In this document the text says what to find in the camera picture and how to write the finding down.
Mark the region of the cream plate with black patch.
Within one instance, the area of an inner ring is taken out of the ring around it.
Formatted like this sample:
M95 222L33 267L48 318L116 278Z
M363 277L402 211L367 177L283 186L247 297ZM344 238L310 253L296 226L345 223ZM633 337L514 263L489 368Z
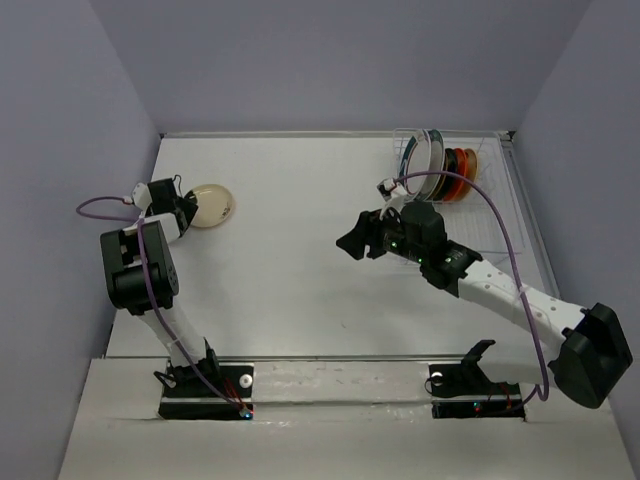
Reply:
M191 221L196 228L213 228L226 221L235 207L231 192L219 184L204 184L194 187L187 193L194 200L198 210Z

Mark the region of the white plate green red rim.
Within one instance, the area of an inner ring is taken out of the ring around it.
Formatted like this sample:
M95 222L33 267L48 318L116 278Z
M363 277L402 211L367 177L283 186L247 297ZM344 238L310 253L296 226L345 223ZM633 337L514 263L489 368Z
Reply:
M417 195L424 184L424 176L409 178L409 175L429 169L431 159L431 140L426 130L416 130L409 139L399 167L401 183L409 195Z

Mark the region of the yellow black patterned plate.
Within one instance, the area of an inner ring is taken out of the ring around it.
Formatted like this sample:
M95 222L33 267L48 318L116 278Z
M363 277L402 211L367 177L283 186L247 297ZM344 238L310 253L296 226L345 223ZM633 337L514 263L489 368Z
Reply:
M454 149L445 149L445 171L458 174L459 160ZM458 180L450 175L441 177L439 186L436 189L433 200L437 202L450 201L453 199L455 191L458 188Z

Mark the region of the orange plate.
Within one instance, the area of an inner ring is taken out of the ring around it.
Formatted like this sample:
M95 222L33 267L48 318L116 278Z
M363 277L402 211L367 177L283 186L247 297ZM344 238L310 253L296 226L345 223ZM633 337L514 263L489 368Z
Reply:
M462 180L462 178L468 178L470 173L470 163L467 153L461 148L455 148L453 150L457 160L457 167L455 173L457 177L454 178L453 184L445 196L447 202L460 201L469 190L469 185Z

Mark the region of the white plate teal lettered rim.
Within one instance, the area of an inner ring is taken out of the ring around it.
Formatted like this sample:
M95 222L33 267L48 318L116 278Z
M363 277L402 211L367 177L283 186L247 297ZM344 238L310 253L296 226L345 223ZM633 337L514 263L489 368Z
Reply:
M427 167L417 167L418 171L443 171L445 167L444 141L439 130L424 130L423 137L429 144L429 165ZM422 186L417 194L419 200L431 200L439 188L442 176L440 174L421 177Z

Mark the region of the cream plate with small motifs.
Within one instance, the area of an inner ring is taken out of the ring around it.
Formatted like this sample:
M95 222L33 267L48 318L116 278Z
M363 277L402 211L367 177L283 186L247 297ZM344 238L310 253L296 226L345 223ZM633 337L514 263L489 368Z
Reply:
M464 149L464 153L467 160L467 170L466 170L465 177L469 181L475 182L477 179L478 171L479 171L478 156L476 152L470 148Z

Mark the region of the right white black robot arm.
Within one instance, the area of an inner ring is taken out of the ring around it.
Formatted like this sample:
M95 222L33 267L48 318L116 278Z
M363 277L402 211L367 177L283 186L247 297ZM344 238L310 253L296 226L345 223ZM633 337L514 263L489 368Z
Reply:
M363 211L336 245L356 260L394 254L413 261L431 286L531 333L548 379L583 407L599 408L633 362L613 309L582 307L518 286L514 276L449 239L443 217L429 204Z

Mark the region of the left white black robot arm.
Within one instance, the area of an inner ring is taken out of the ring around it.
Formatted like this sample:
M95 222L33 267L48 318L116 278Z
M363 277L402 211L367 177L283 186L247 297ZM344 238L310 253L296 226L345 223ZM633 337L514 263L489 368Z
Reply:
M182 196L173 179L138 184L130 200L141 216L129 227L100 236L109 300L143 321L166 349L170 366L156 374L164 386L189 384L209 395L220 386L221 368L214 349L178 303L179 279L169 248L191 225L197 201Z

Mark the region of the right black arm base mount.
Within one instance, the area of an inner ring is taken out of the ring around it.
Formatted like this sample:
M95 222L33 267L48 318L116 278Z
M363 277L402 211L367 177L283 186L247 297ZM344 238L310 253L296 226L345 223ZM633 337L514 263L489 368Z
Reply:
M434 419L526 418L520 386L492 382L479 365L494 344L481 340L460 361L429 367L424 389L432 398Z

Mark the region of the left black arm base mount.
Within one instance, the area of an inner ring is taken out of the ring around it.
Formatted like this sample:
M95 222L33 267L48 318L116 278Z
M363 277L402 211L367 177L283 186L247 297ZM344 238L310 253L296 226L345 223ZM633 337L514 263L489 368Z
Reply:
M222 363L221 377L205 373L205 378L219 394L213 392L189 369L188 378L178 383L167 363L164 372L154 377L162 385L158 415L164 420L250 421L254 418L252 400L254 364Z

